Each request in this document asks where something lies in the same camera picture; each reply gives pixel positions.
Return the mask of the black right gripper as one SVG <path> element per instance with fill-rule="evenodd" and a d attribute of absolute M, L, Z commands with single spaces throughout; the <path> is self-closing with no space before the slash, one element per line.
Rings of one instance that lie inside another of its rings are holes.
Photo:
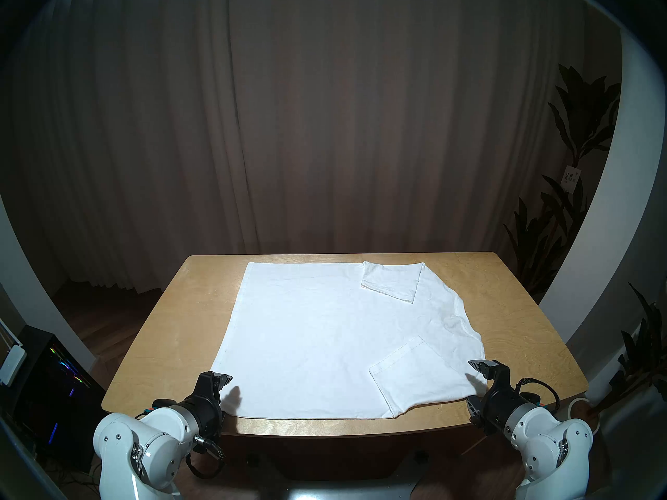
<path fill-rule="evenodd" d="M 497 431 L 512 434 L 517 424 L 512 416 L 522 408 L 524 399 L 511 385 L 510 368 L 496 360 L 487 359 L 469 360 L 468 364 L 484 380 L 493 382 L 483 397 L 471 395 L 466 398 L 472 425 L 482 429 L 485 434 Z"/>

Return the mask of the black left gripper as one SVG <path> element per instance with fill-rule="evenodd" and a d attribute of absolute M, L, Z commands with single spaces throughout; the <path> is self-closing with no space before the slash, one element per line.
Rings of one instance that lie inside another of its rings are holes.
<path fill-rule="evenodd" d="M 193 392 L 182 401 L 183 408 L 195 418 L 200 436 L 214 437 L 219 433 L 225 417 L 219 393 L 232 379 L 231 375 L 214 371 L 200 373 Z"/>

